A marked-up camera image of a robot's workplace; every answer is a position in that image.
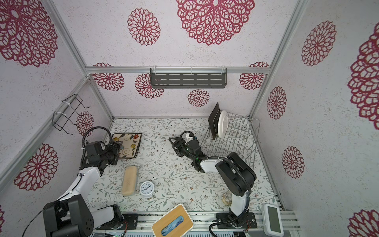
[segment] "white plate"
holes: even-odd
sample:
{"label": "white plate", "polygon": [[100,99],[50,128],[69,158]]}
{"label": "white plate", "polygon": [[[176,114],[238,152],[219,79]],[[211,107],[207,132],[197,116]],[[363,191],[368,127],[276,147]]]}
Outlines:
{"label": "white plate", "polygon": [[224,138],[226,131],[228,130],[228,116],[227,112],[223,110],[220,114],[220,118],[218,119],[218,137]]}

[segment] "red doily pattern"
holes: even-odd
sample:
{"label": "red doily pattern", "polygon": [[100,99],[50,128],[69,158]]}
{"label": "red doily pattern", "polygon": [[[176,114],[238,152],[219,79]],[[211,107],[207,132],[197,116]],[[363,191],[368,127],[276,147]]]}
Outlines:
{"label": "red doily pattern", "polygon": [[150,74],[141,74],[136,78],[135,86],[139,94],[146,98],[157,98],[160,97],[164,89],[155,89],[151,87],[150,84]]}
{"label": "red doily pattern", "polygon": [[202,89],[193,90],[188,95],[188,102],[195,107],[201,107],[203,105],[206,105],[208,101],[209,94],[208,92]]}
{"label": "red doily pattern", "polygon": [[300,151],[293,146],[283,152],[282,163],[285,172],[292,178],[299,178],[304,172],[304,159]]}
{"label": "red doily pattern", "polygon": [[[268,63],[264,62],[256,62],[251,64],[249,67],[268,67],[270,66]],[[262,81],[265,78],[265,74],[263,73],[243,73],[240,75],[240,84],[243,88],[254,90],[261,86]]]}
{"label": "red doily pattern", "polygon": [[375,210],[354,212],[349,218],[349,237],[378,237],[379,236],[379,213]]}
{"label": "red doily pattern", "polygon": [[280,86],[275,87],[268,96],[267,111],[272,119],[279,119],[287,105],[286,94]]}
{"label": "red doily pattern", "polygon": [[78,115],[78,118],[76,119],[76,127],[80,135],[83,136],[89,129],[93,128],[94,126],[95,126],[94,118],[89,112],[82,111]]}
{"label": "red doily pattern", "polygon": [[20,189],[37,190],[48,184],[58,167],[58,157],[54,148],[42,144],[24,169],[14,179]]}
{"label": "red doily pattern", "polygon": [[254,0],[176,0],[182,28],[198,43],[221,44],[241,31]]}
{"label": "red doily pattern", "polygon": [[[97,63],[94,67],[112,67],[108,63]],[[124,78],[121,73],[93,73],[95,82],[109,91],[118,91],[124,86]]]}
{"label": "red doily pattern", "polygon": [[58,46],[54,25],[38,0],[0,1],[0,50],[23,66],[49,64]]}
{"label": "red doily pattern", "polygon": [[155,16],[142,8],[131,12],[128,29],[133,39],[142,45],[154,44],[161,35],[161,29]]}
{"label": "red doily pattern", "polygon": [[323,61],[333,48],[336,34],[333,22],[324,21],[316,26],[304,42],[301,53],[304,64],[313,66]]}
{"label": "red doily pattern", "polygon": [[1,233],[1,228],[3,227],[3,223],[4,222],[5,222],[5,220],[4,220],[4,212],[1,209],[1,205],[0,205],[0,233]]}
{"label": "red doily pattern", "polygon": [[350,101],[359,108],[359,116],[368,118],[379,130],[379,23],[369,40],[359,47],[357,60],[350,69]]}

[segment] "beige rectangular object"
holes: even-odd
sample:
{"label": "beige rectangular object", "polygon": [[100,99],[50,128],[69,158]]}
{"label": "beige rectangular object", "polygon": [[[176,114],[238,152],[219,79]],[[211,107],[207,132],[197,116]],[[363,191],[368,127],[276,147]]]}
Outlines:
{"label": "beige rectangular object", "polygon": [[[175,229],[173,229],[170,233],[163,236],[162,230],[173,222],[179,216],[183,217],[183,222],[180,223]],[[151,229],[154,233],[155,237],[182,237],[188,231],[193,228],[193,221],[188,214],[187,210],[184,208],[183,204],[176,205],[169,212],[164,214],[160,219],[153,223]]]}
{"label": "beige rectangular object", "polygon": [[122,183],[121,194],[123,196],[133,195],[137,186],[137,166],[125,168],[124,181]]}

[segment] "zip tie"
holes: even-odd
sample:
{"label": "zip tie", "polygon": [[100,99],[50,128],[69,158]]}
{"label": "zip tie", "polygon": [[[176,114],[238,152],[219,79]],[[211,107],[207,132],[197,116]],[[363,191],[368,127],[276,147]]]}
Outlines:
{"label": "zip tie", "polygon": [[67,115],[65,115],[64,113],[62,113],[62,112],[58,112],[58,111],[55,111],[55,113],[60,113],[60,114],[63,114],[64,116],[67,116]]}

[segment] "wire dish rack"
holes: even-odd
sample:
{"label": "wire dish rack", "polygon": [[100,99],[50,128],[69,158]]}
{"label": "wire dish rack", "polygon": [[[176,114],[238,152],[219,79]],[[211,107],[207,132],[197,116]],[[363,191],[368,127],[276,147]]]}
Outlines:
{"label": "wire dish rack", "polygon": [[229,123],[224,138],[213,140],[210,127],[201,142],[201,148],[206,155],[226,157],[231,152],[237,153],[251,168],[255,165],[255,155],[258,152],[251,122],[253,119],[234,113],[227,114]]}

